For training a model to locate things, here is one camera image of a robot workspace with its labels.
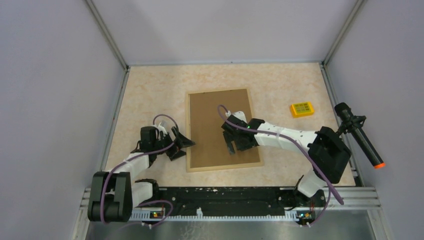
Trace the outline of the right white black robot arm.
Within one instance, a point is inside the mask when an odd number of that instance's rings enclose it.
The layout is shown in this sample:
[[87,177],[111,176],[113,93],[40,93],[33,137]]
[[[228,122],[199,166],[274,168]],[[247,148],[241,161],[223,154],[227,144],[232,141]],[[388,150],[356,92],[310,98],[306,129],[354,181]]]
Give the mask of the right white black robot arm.
[[305,156],[312,169],[301,177],[293,192],[297,205],[307,206],[323,187],[328,187],[329,193],[344,205],[335,184],[341,180],[351,151],[331,128],[323,126],[318,131],[306,131],[274,125],[258,118],[247,122],[242,111],[227,111],[219,116],[224,121],[221,127],[231,154],[254,147],[275,147]]

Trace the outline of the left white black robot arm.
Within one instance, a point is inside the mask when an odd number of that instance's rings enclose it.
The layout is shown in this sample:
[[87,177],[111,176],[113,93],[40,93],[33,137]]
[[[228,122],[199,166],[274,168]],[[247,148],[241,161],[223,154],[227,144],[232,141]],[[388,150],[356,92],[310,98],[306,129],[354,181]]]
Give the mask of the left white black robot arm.
[[159,155],[165,154],[173,161],[184,157],[184,149],[196,144],[176,126],[171,128],[171,133],[175,138],[163,126],[142,127],[135,149],[123,162],[93,175],[87,212],[91,222],[127,222],[139,204],[144,202],[154,207],[160,202],[157,181],[136,177],[150,168]]

